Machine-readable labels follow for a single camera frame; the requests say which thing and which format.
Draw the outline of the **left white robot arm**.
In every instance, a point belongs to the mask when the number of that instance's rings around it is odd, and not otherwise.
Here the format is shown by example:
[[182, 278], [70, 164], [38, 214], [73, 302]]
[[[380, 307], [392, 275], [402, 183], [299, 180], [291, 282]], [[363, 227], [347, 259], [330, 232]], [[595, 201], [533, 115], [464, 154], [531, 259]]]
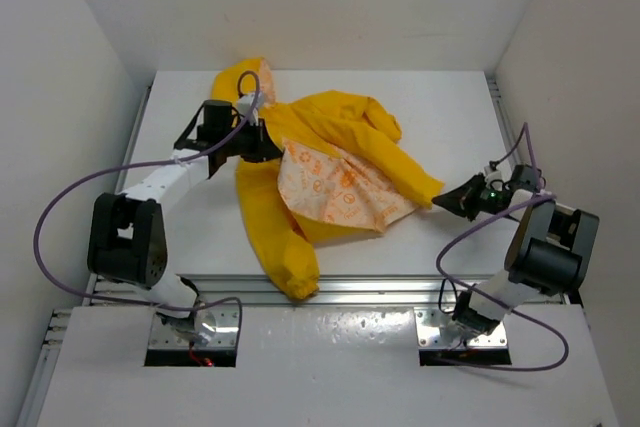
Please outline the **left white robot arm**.
[[259, 110], [263, 93], [235, 102], [207, 100], [174, 143], [172, 159], [93, 207], [87, 264], [90, 272], [133, 287], [157, 308], [161, 321], [183, 335], [199, 332], [197, 287], [169, 266], [164, 215], [209, 180], [230, 157], [262, 163], [281, 157]]

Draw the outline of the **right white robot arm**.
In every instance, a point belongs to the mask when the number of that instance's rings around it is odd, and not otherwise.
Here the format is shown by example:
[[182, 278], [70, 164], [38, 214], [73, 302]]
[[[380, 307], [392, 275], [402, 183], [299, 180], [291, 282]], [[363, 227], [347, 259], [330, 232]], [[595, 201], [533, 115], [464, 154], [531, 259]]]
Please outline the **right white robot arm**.
[[510, 215], [518, 226], [507, 249], [504, 267], [475, 292], [459, 294], [452, 323], [470, 339], [489, 335], [514, 308], [539, 296], [576, 291], [583, 283], [598, 232], [598, 216], [553, 199], [529, 201], [546, 193], [541, 172], [527, 164], [514, 167], [505, 180], [494, 164], [461, 186], [436, 196], [433, 204], [473, 221], [481, 213], [497, 215], [515, 205]]

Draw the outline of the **yellow hooded jacket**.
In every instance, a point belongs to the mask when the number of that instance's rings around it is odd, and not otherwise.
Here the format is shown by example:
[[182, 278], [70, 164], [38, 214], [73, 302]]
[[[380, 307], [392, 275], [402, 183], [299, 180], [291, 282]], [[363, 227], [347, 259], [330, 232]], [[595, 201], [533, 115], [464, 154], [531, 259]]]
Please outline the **yellow hooded jacket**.
[[399, 147], [400, 124], [372, 97], [329, 90], [279, 102], [263, 58], [219, 72], [210, 96], [237, 106], [254, 91], [266, 95], [259, 117], [282, 155], [238, 162], [239, 206], [269, 280], [303, 301], [318, 289], [316, 244], [382, 234], [430, 208], [444, 184]]

